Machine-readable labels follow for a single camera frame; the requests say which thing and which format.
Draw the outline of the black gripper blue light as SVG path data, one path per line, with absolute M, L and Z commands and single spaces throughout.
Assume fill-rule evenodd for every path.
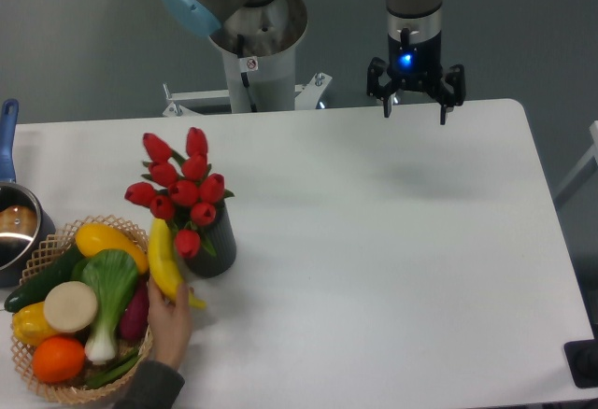
M 425 92 L 440 104 L 440 124 L 445 125 L 448 114 L 464 103 L 466 82 L 463 64 L 454 64 L 442 74 L 441 32 L 416 41 L 405 27 L 388 36 L 388 45 L 389 65 L 378 57 L 368 65 L 366 93 L 382 102 L 387 119 L 392 113 L 392 98 L 396 92 Z M 382 85 L 380 79 L 386 73 L 390 79 Z

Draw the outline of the grey sleeved forearm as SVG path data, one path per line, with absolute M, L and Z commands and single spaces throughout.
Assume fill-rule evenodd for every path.
M 156 360 L 144 361 L 124 395 L 113 408 L 170 409 L 174 407 L 185 379 L 175 369 Z

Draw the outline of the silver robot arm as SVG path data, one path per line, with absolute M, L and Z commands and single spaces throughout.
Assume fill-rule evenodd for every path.
M 187 31 L 221 52 L 235 113 L 293 110 L 295 50 L 307 28 L 303 0 L 162 0 Z M 422 92 L 444 120 L 465 99 L 464 68 L 441 65 L 442 0 L 386 0 L 388 60 L 373 58 L 366 93 L 386 116 L 398 92 Z

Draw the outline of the person's bare hand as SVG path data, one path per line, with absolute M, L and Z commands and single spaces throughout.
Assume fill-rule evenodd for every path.
M 154 359 L 177 371 L 192 335 L 190 290 L 186 283 L 177 288 L 176 298 L 168 301 L 151 276 L 149 290 L 149 327 L 154 339 Z

